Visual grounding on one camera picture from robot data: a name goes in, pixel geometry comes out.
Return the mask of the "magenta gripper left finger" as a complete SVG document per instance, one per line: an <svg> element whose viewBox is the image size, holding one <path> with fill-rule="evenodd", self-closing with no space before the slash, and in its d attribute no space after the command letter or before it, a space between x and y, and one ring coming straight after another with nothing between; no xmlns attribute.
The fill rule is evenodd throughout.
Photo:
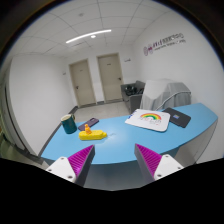
<svg viewBox="0 0 224 224"><path fill-rule="evenodd" d="M90 145L68 158L58 158L46 171L79 186L83 186L94 156L95 146Z"/></svg>

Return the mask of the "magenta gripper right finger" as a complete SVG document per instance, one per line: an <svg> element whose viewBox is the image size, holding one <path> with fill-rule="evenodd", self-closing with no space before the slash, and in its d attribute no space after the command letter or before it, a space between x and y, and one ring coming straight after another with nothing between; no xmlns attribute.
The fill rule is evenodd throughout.
<svg viewBox="0 0 224 224"><path fill-rule="evenodd" d="M183 166L169 154L160 155L139 144L135 145L134 154L147 184L183 169Z"/></svg>

